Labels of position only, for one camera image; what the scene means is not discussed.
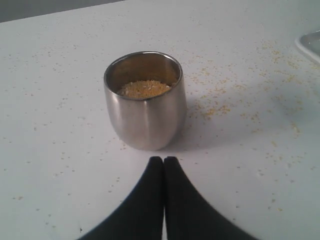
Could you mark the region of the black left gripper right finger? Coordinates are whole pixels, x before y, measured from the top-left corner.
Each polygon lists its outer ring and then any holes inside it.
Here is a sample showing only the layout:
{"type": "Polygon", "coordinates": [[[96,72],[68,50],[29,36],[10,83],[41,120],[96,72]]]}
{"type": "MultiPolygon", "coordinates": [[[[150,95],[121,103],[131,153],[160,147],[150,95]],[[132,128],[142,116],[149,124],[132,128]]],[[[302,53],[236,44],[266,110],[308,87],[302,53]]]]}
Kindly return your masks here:
{"type": "Polygon", "coordinates": [[[197,191],[178,159],[164,159],[164,209],[169,240],[254,240],[215,210],[197,191]]]}

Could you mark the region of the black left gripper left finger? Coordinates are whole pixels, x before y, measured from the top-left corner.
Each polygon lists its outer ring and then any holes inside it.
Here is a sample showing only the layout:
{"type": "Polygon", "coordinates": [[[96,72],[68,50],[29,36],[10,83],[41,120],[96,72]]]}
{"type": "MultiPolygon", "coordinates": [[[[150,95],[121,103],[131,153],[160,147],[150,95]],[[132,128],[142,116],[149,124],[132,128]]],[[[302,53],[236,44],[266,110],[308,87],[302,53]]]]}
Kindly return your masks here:
{"type": "Polygon", "coordinates": [[[163,160],[152,156],[134,189],[85,240],[161,240],[163,234],[163,160]]]}

